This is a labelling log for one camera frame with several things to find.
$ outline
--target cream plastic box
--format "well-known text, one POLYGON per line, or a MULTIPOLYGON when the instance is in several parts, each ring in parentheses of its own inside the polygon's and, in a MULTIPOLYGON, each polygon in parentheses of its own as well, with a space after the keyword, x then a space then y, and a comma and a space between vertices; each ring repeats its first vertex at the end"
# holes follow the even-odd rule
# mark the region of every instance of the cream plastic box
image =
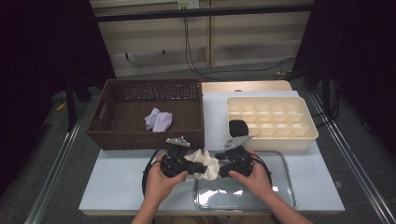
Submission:
POLYGON ((307 149, 318 138, 305 100, 297 96, 230 97, 227 117, 247 124, 253 138, 245 147, 256 151, 307 149))

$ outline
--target person's left hand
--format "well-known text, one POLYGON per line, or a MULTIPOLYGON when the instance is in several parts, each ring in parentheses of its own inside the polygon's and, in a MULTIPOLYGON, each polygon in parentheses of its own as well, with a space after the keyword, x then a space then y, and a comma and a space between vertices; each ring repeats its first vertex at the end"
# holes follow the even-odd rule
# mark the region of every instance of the person's left hand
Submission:
POLYGON ((163 155, 159 156, 148 172, 145 200, 152 203, 161 203, 171 193, 172 188, 183 182, 189 174, 184 171, 175 177, 167 177, 161 172, 160 162, 162 159, 163 155))

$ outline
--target human hand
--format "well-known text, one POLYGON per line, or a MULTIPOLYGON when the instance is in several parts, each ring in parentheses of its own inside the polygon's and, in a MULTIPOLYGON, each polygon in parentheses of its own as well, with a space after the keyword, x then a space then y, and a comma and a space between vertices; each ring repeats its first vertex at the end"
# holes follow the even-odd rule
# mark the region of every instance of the human hand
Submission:
MULTIPOLYGON (((247 152, 254 154, 254 151, 250 149, 247 152)), ((263 199, 265 196, 274 193, 264 167, 256 161, 253 162, 253 171, 250 176, 241 175, 236 171, 230 171, 228 174, 247 187, 256 197, 263 199)))
POLYGON ((163 155, 159 156, 151 166, 146 183, 145 200, 157 204, 160 204, 170 194, 172 188, 183 182, 189 174, 184 171, 175 177, 167 177, 161 172, 160 162, 162 159, 163 155))

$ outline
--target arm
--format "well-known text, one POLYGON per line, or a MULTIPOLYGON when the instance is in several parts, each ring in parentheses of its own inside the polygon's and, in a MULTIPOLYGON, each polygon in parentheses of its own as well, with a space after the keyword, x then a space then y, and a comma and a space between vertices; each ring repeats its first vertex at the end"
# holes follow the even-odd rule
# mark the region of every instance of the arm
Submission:
POLYGON ((267 204, 271 212, 281 223, 312 223, 277 196, 272 190, 272 186, 264 168, 260 164, 256 162, 253 163, 253 172, 248 177, 235 171, 230 171, 229 175, 238 180, 247 187, 251 193, 267 204))
POLYGON ((185 171, 175 177, 169 178, 161 172, 160 164, 155 162, 148 172, 146 196, 137 212, 133 224, 150 224, 163 200, 170 194, 172 188, 183 182, 188 175, 185 171))

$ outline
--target crumpled cloth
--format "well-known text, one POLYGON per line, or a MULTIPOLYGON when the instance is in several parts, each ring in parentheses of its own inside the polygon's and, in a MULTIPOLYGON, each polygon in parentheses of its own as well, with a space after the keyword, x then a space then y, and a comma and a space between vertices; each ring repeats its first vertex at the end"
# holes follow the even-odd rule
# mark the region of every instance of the crumpled cloth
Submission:
POLYGON ((204 174, 197 174, 194 173, 194 177, 196 179, 207 179, 207 180, 214 180, 218 177, 219 174, 219 160, 215 158, 211 158, 209 156, 209 152, 205 151, 204 154, 202 153, 201 149, 196 150, 194 153, 191 153, 189 155, 186 155, 184 157, 188 161, 193 161, 193 162, 200 162, 203 163, 206 168, 206 172, 204 174))
POLYGON ((145 117, 146 129, 152 129, 154 133, 165 132, 172 124, 172 114, 161 112, 157 108, 153 108, 151 114, 145 117))

